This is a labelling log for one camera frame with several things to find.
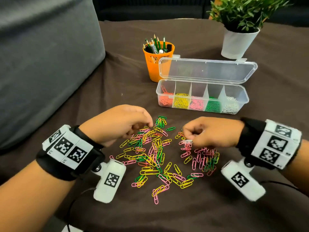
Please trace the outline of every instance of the plastic organizer box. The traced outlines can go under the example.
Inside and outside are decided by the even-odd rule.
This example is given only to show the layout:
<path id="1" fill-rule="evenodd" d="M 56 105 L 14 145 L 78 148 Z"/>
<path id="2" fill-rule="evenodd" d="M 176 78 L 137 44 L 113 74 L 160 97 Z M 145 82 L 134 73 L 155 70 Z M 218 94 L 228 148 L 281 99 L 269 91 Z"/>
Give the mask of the plastic organizer box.
<path id="1" fill-rule="evenodd" d="M 160 106 L 236 114 L 248 94 L 240 84 L 257 69 L 255 62 L 186 59 L 159 60 L 157 95 Z"/>

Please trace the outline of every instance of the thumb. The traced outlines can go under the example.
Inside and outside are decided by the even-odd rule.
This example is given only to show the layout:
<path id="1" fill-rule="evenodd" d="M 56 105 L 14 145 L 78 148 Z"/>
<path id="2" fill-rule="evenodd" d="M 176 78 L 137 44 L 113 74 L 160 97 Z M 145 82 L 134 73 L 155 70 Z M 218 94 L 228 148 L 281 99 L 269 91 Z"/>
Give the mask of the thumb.
<path id="1" fill-rule="evenodd" d="M 130 125 L 142 123 L 149 124 L 151 120 L 141 112 L 128 112 L 126 115 Z"/>
<path id="2" fill-rule="evenodd" d="M 195 147 L 198 147 L 198 148 L 212 146 L 212 144 L 213 144 L 213 141 L 212 141 L 212 138 L 211 138 L 211 133 L 207 129 L 204 130 L 199 135 L 196 135 L 192 139 L 192 142 L 193 142 L 193 145 Z"/>

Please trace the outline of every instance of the table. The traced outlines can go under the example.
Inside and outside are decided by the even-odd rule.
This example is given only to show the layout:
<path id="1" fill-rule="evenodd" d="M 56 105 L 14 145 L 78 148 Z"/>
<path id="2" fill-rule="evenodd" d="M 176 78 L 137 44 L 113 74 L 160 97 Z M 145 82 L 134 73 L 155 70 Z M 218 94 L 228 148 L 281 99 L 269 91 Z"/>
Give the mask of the table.
<path id="1" fill-rule="evenodd" d="M 241 116 L 272 119 L 303 131 L 309 138 L 308 124 L 308 52 L 309 28 L 266 23 L 244 55 L 257 62 L 258 69 L 245 82 L 249 103 L 237 115 L 163 108 L 155 93 L 142 52 L 145 38 L 155 33 L 175 45 L 182 58 L 217 59 L 221 57 L 224 28 L 205 19 L 163 21 L 100 22 L 106 47 L 106 58 L 68 101 L 25 142 L 0 156 L 0 180 L 6 180 L 34 160 L 40 144 L 63 124 L 80 124 L 120 104 L 145 107 L 153 118 L 167 116 L 171 145 L 164 148 L 165 164 L 171 161 L 182 172 L 190 166 L 180 158 L 180 146 L 174 139 L 188 121 L 200 116 L 238 119 Z M 119 140 L 104 150 L 106 156 L 121 153 Z M 219 149 L 220 169 L 228 160 L 239 160 L 235 148 Z M 308 231 L 309 199 L 281 185 L 265 184 L 266 195 L 256 203 L 246 200 L 220 173 L 197 179 L 191 187 L 172 185 L 159 195 L 155 205 L 152 189 L 161 185 L 150 177 L 137 189 L 131 183 L 140 167 L 129 165 L 120 187 L 110 204 L 93 199 L 89 191 L 78 198 L 71 211 L 71 224 L 96 231 Z M 258 181 L 289 183 L 278 171 L 256 167 L 252 175 Z M 79 180 L 57 211 L 63 218 L 70 202 L 87 188 L 96 186 L 98 176 Z"/>

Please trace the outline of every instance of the green leaves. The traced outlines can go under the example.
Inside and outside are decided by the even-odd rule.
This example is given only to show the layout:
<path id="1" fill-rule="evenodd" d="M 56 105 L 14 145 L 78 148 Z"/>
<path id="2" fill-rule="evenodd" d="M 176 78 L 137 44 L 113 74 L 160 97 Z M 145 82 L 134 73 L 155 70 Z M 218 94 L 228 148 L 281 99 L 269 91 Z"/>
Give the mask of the green leaves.
<path id="1" fill-rule="evenodd" d="M 288 0 L 221 0 L 211 1 L 210 16 L 234 32 L 256 32 L 278 8 L 289 6 Z"/>

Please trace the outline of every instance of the mesh pencil cup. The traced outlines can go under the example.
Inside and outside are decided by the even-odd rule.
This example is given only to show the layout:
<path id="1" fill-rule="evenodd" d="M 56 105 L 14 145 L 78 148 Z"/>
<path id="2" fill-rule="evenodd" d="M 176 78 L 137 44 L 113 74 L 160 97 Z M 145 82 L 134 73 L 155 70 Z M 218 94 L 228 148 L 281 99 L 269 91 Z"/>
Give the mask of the mesh pencil cup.
<path id="1" fill-rule="evenodd" d="M 143 52 L 145 54 L 146 63 L 147 63 L 148 72 L 149 72 L 149 77 L 154 82 L 159 82 L 159 80 L 162 79 L 162 77 L 160 77 L 160 75 L 159 75 L 159 59 L 162 58 L 162 57 L 172 58 L 172 56 L 173 56 L 175 46 L 172 43 L 165 42 L 165 45 L 168 45 L 168 44 L 172 45 L 172 50 L 170 52 L 164 53 L 164 54 L 150 54 L 143 49 Z M 166 62 L 162 62 L 162 63 L 167 63 L 167 64 L 170 65 L 171 61 L 166 60 Z"/>

